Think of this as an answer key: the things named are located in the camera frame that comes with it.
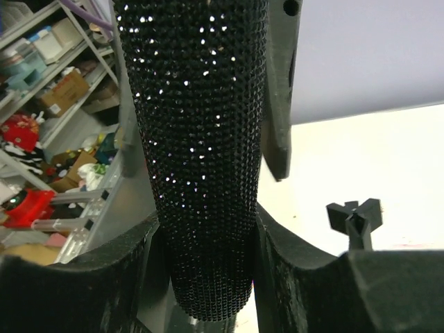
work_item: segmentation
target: clutter on shelves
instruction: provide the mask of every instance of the clutter on shelves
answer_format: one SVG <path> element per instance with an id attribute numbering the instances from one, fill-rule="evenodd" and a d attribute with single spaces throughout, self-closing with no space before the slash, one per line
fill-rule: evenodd
<path id="1" fill-rule="evenodd" d="M 61 117 L 89 90 L 88 82 L 74 67 L 51 81 L 35 98 L 46 109 L 48 117 Z"/>
<path id="2" fill-rule="evenodd" d="M 7 76 L 10 89 L 30 90 L 42 79 L 46 69 L 37 49 L 26 39 L 20 38 L 0 53 L 0 73 Z"/>
<path id="3" fill-rule="evenodd" d="M 52 31 L 63 49 L 71 49 L 82 41 L 82 35 L 67 17 L 54 24 Z"/>
<path id="4" fill-rule="evenodd" d="M 96 164 L 97 160 L 85 151 L 80 153 L 69 151 L 56 155 L 48 164 L 42 163 L 43 180 L 58 193 L 79 186 L 82 178 L 78 175 L 79 168 L 84 164 Z"/>
<path id="5" fill-rule="evenodd" d="M 42 113 L 38 117 L 17 113 L 0 127 L 0 147 L 36 176 L 42 175 L 40 165 L 44 160 L 42 145 L 38 141 L 42 122 Z"/>
<path id="6" fill-rule="evenodd" d="M 94 157 L 102 164 L 109 165 L 112 163 L 118 148 L 114 144 L 115 133 L 109 133 L 100 143 Z"/>
<path id="7" fill-rule="evenodd" d="M 56 39 L 50 26 L 45 26 L 30 36 L 28 41 L 35 46 L 47 65 L 56 62 L 64 54 L 62 45 Z"/>
<path id="8" fill-rule="evenodd" d="M 67 237 L 59 232 L 15 232 L 16 241 L 0 243 L 0 255 L 17 255 L 39 265 L 50 265 L 56 260 Z"/>
<path id="9" fill-rule="evenodd" d="M 88 97 L 83 106 L 86 113 L 106 110 L 119 104 L 119 88 L 111 78 L 105 79 Z"/>
<path id="10" fill-rule="evenodd" d="M 30 229 L 35 220 L 50 219 L 54 212 L 50 203 L 54 196 L 54 191 L 21 190 L 1 204 L 9 217 L 3 226 L 14 229 Z"/>
<path id="11" fill-rule="evenodd" d="M 84 60 L 81 62 L 76 62 L 76 68 L 80 70 L 82 76 L 86 76 L 97 68 L 97 61 L 95 60 Z"/>
<path id="12" fill-rule="evenodd" d="M 82 187 L 84 187 L 86 191 L 94 191 L 97 189 L 108 167 L 106 164 L 87 163 L 78 168 L 77 173 L 83 179 Z"/>

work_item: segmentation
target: metal shelving unit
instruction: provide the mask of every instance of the metal shelving unit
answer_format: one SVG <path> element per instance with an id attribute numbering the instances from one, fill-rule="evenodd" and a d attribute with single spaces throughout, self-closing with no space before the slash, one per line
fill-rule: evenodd
<path id="1" fill-rule="evenodd" d="M 37 26 L 41 21 L 50 17 L 57 10 L 61 9 L 58 1 L 54 1 L 50 3 L 46 7 L 43 7 L 41 10 L 36 12 L 34 15 L 30 16 L 23 22 L 20 22 L 18 25 L 13 26 L 13 28 L 8 29 L 1 37 L 0 37 L 0 49 L 8 46 L 16 39 L 20 38 L 24 33 L 27 33 L 32 28 Z"/>
<path id="2" fill-rule="evenodd" d="M 107 61 L 108 65 L 112 66 L 113 60 Z M 84 102 L 91 96 L 91 93 L 99 86 L 100 82 L 105 78 L 107 72 L 102 64 L 99 64 L 97 68 L 90 74 L 88 74 L 85 80 L 89 83 L 89 90 L 77 101 L 76 104 L 70 107 L 68 111 L 65 112 L 60 118 L 48 119 L 44 123 L 46 128 L 44 135 L 40 138 L 43 149 L 48 148 L 48 146 L 53 142 L 53 140 L 60 134 L 60 132 L 65 128 L 65 126 L 71 121 L 73 116 L 77 111 L 80 110 Z"/>
<path id="3" fill-rule="evenodd" d="M 36 27 L 59 9 L 63 9 L 65 11 L 66 16 L 68 16 L 79 33 L 83 36 L 83 41 L 73 49 L 69 50 L 55 64 L 48 66 L 46 71 L 42 74 L 43 79 L 30 91 L 21 94 L 15 92 L 14 94 L 8 95 L 8 100 L 4 99 L 3 101 L 0 101 L 1 125 L 11 115 L 27 104 L 42 88 L 51 82 L 61 71 L 63 71 L 64 68 L 69 66 L 83 51 L 86 49 L 91 49 L 99 64 L 94 71 L 85 77 L 85 80 L 90 86 L 88 92 L 86 95 L 84 95 L 84 97 L 77 101 L 76 104 L 71 106 L 70 109 L 60 118 L 48 119 L 42 124 L 40 141 L 44 150 L 51 151 L 52 153 L 61 153 L 66 151 L 65 147 L 75 148 L 74 146 L 77 146 L 78 148 L 86 136 L 99 133 L 110 133 L 112 131 L 116 131 L 118 128 L 118 125 L 102 126 L 92 116 L 82 111 L 82 105 L 106 76 L 111 77 L 111 79 L 118 84 L 117 76 L 112 70 L 112 66 L 114 65 L 114 56 L 112 54 L 114 51 L 110 46 L 97 48 L 93 41 L 89 38 L 90 32 L 84 31 L 71 11 L 61 5 L 58 1 L 54 1 L 53 3 L 47 5 L 39 12 L 35 13 L 32 17 L 29 17 L 22 24 L 13 27 L 9 31 L 6 31 L 5 34 L 0 37 L 0 49 L 8 46 L 16 39 L 20 38 L 24 33 Z M 110 165 L 108 172 L 103 177 L 98 189 L 109 189 L 110 196 L 113 196 L 111 188 L 113 188 L 119 182 L 119 179 L 121 178 L 120 175 L 121 154 L 119 152 Z M 0 178 L 16 176 L 24 178 L 37 188 L 50 189 L 47 184 L 42 182 L 32 173 L 28 172 L 20 163 L 15 161 L 4 151 L 0 151 Z M 86 204 L 80 219 L 89 218 L 100 221 L 101 223 L 101 221 L 104 219 L 103 214 L 107 210 L 106 207 L 111 204 L 112 203 L 110 202 L 98 203 L 97 201 L 93 200 Z M 4 232 L 8 234 L 7 238 L 2 236 L 2 233 Z M 39 239 L 46 239 L 43 237 L 45 235 L 41 232 L 9 232 L 8 230 L 4 230 L 4 228 L 0 227 L 0 241 L 5 242 L 7 240 L 8 242 L 14 243 L 17 241 L 18 244 L 22 243 L 21 239 L 15 238 L 16 234 L 19 234 L 20 237 L 23 236 L 23 234 L 28 234 L 32 241 L 36 242 L 39 242 Z M 66 262 L 76 254 L 81 253 L 85 247 L 85 244 L 88 244 L 90 239 L 90 232 L 84 228 L 75 229 L 73 232 L 71 232 L 65 246 L 60 252 L 57 262 Z"/>
<path id="4" fill-rule="evenodd" d="M 87 44 L 83 41 L 78 46 L 65 54 L 57 63 L 48 66 L 43 72 L 43 79 L 29 92 L 22 94 L 17 101 L 9 103 L 0 109 L 0 123 L 4 123 L 18 109 L 28 103 L 41 89 L 43 89 L 53 78 L 55 78 L 66 66 L 75 60 L 85 49 Z"/>
<path id="5" fill-rule="evenodd" d="M 96 48 L 91 41 L 90 31 L 84 31 L 77 19 L 72 15 L 68 8 L 62 6 L 59 1 L 54 1 L 46 7 L 39 10 L 34 15 L 30 16 L 23 23 L 12 27 L 7 30 L 0 37 L 0 49 L 8 46 L 16 39 L 20 38 L 24 33 L 28 32 L 42 21 L 50 17 L 53 13 L 59 9 L 63 9 L 68 18 L 72 21 L 73 25 L 78 29 L 79 33 L 83 36 L 83 40 L 74 48 L 64 54 L 59 61 L 55 64 L 49 65 L 48 68 L 42 73 L 43 79 L 39 81 L 30 91 L 27 92 L 11 92 L 6 99 L 0 101 L 0 125 L 11 117 L 16 111 L 25 106 L 41 89 L 43 89 L 48 83 L 50 83 L 64 68 L 69 66 L 83 51 L 90 48 L 97 60 L 99 61 L 98 67 L 85 78 L 89 83 L 90 89 L 83 98 L 77 101 L 68 111 L 65 112 L 60 118 L 48 119 L 42 126 L 42 136 L 40 141 L 43 148 L 47 148 L 54 145 L 57 139 L 62 135 L 64 128 L 70 126 L 70 123 L 75 119 L 75 116 L 81 110 L 81 106 L 86 102 L 91 93 L 99 86 L 99 83 L 107 76 L 110 75 L 112 80 L 117 83 L 117 77 L 112 71 L 111 67 L 114 64 L 112 59 L 113 50 L 110 46 L 104 46 L 100 49 Z M 42 181 L 30 174 L 20 163 L 17 163 L 10 158 L 3 151 L 0 152 L 0 178 L 10 178 L 15 176 L 22 176 L 27 181 L 33 183 L 35 186 L 41 189 L 47 189 L 47 186 L 43 186 Z"/>

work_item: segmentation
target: sparkling black object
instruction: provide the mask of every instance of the sparkling black object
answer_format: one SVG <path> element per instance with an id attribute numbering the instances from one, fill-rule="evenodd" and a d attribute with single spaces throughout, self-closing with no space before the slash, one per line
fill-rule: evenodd
<path id="1" fill-rule="evenodd" d="M 115 1 L 173 288 L 204 321 L 251 292 L 267 8 Z"/>

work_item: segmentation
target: purple cable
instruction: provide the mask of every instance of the purple cable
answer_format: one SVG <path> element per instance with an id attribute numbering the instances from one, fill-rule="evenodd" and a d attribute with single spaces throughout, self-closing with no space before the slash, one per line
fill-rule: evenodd
<path id="1" fill-rule="evenodd" d="M 66 6 L 70 11 L 76 13 L 78 16 L 82 17 L 83 19 L 92 22 L 96 24 L 97 26 L 100 26 L 101 28 L 104 28 L 106 30 L 112 31 L 112 24 L 108 23 L 106 21 L 103 21 L 102 19 L 99 19 L 91 14 L 89 14 L 86 10 L 83 10 L 79 6 L 77 6 L 75 3 L 71 2 L 70 0 L 59 0 L 64 6 Z"/>

